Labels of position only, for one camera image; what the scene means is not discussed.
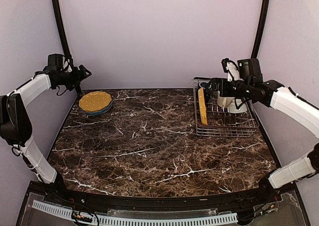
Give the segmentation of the cream ribbed mug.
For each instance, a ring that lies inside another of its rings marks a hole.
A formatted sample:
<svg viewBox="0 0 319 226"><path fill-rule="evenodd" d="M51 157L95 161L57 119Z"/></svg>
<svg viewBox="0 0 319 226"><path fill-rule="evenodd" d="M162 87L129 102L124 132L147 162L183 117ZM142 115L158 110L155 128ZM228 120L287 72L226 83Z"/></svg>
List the cream ribbed mug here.
<svg viewBox="0 0 319 226"><path fill-rule="evenodd" d="M222 97L220 95L220 92L217 92L217 104L221 107L221 108L228 108L228 106L230 104L232 104L234 102L235 98L234 97Z"/></svg>

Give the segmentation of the yellow polka dot plate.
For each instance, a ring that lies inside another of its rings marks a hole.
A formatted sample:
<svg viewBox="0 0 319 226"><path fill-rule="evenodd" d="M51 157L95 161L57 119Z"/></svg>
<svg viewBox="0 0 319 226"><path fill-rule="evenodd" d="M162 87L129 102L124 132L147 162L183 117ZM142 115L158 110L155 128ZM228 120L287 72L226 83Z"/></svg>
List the yellow polka dot plate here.
<svg viewBox="0 0 319 226"><path fill-rule="evenodd" d="M197 94L198 94L201 124L208 125L207 114L206 114L206 104L205 104L205 97L204 97L204 88L199 88L197 91Z"/></svg>
<svg viewBox="0 0 319 226"><path fill-rule="evenodd" d="M95 91L85 94L79 100L79 107L85 112L97 112L106 109L112 102L111 95L106 92Z"/></svg>

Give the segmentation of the pale green bowl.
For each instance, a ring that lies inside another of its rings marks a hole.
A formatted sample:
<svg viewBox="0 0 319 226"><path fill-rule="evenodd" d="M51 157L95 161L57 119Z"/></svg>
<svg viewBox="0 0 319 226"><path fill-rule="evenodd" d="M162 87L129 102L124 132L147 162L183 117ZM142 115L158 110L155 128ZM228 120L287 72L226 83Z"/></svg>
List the pale green bowl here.
<svg viewBox="0 0 319 226"><path fill-rule="evenodd" d="M234 99L228 105L228 112L233 114L245 113L247 111L247 106L242 102L241 99Z"/></svg>

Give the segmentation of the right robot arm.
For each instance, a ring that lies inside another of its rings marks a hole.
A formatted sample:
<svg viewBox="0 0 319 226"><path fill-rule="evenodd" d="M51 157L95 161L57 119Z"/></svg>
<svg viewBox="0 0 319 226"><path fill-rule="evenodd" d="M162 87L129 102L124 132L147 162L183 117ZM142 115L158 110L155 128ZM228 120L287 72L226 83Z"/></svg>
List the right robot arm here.
<svg viewBox="0 0 319 226"><path fill-rule="evenodd" d="M224 78L212 78L204 84L203 92L219 91L222 97L246 99L260 102L263 105L284 113L308 129L316 138L319 137L319 108L301 98L290 87L269 80L254 85L244 80L228 81ZM319 145L291 163L266 175L259 182L254 198L265 203L276 189L282 186L309 178L319 172Z"/></svg>

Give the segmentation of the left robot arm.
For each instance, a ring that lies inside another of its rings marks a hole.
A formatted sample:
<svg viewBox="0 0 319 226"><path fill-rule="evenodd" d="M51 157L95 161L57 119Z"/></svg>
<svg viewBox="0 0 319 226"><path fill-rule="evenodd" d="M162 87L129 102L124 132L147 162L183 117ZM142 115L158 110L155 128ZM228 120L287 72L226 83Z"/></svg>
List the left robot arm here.
<svg viewBox="0 0 319 226"><path fill-rule="evenodd" d="M47 90L65 86L71 91L91 74L83 65L71 67L70 71L47 66L19 88L0 97L1 138L11 146L15 156L24 160L40 182L53 187L50 194L59 204L70 200L70 192L64 189L61 174L48 163L38 148L26 108Z"/></svg>

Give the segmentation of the beige bird pattern plate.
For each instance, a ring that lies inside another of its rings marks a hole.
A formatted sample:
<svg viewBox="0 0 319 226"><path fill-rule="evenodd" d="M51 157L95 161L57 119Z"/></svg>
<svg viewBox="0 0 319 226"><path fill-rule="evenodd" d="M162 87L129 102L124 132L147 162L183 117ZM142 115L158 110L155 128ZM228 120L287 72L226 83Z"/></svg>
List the beige bird pattern plate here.
<svg viewBox="0 0 319 226"><path fill-rule="evenodd" d="M103 110L100 110L100 111L95 111L95 112L86 112L86 111L83 111L83 113L85 115L88 115L88 116L97 116L97 115L102 115L106 112L108 112L110 109L103 109Z"/></svg>

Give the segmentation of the blue polka dot plate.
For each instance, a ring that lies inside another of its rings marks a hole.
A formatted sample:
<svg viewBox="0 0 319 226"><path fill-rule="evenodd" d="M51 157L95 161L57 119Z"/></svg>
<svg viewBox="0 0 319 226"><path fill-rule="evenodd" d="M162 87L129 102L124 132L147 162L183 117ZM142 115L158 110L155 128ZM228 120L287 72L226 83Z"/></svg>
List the blue polka dot plate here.
<svg viewBox="0 0 319 226"><path fill-rule="evenodd" d="M111 109L111 107L112 107L112 104L108 105L107 107L105 107L99 111L89 112L89 111L81 110L81 112L84 113L85 115L101 115L101 114L104 114L107 111L109 111Z"/></svg>

